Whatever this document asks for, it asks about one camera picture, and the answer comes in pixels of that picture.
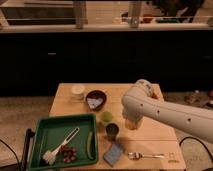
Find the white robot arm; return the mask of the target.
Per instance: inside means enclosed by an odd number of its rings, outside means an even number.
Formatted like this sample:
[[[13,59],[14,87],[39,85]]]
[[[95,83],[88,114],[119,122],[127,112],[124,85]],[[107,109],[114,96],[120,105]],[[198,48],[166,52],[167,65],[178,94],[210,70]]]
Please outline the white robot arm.
[[[137,125],[143,116],[213,144],[213,110],[155,99],[153,85],[137,80],[122,96],[123,117]]]

